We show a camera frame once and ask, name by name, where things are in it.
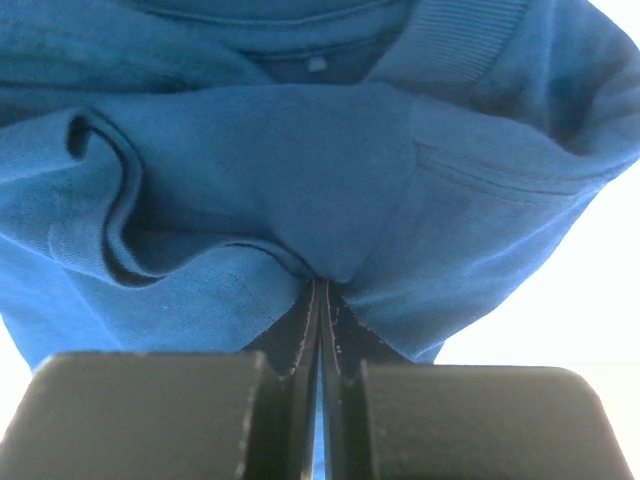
black clamp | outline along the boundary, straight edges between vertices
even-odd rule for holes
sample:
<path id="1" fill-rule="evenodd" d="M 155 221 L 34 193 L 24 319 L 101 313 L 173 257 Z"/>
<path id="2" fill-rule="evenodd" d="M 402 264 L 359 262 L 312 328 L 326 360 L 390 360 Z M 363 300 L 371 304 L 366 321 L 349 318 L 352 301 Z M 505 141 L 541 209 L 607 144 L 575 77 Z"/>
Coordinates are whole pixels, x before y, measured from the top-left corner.
<path id="1" fill-rule="evenodd" d="M 0 480 L 632 480 L 602 405 L 557 368 L 414 365 L 326 282 L 245 352 L 76 353 L 36 373 Z"/>

blue fabric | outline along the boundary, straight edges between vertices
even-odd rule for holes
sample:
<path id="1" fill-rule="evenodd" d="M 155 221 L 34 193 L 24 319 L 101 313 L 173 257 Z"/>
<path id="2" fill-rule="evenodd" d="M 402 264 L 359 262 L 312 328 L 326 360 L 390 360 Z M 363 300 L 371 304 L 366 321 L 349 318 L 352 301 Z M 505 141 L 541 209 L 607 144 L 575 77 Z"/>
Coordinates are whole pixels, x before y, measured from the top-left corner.
<path id="1" fill-rule="evenodd" d="M 426 362 L 640 157 L 638 50 L 584 0 L 8 0 L 0 23 L 0 312 L 32 368 L 237 351 L 313 278 Z"/>

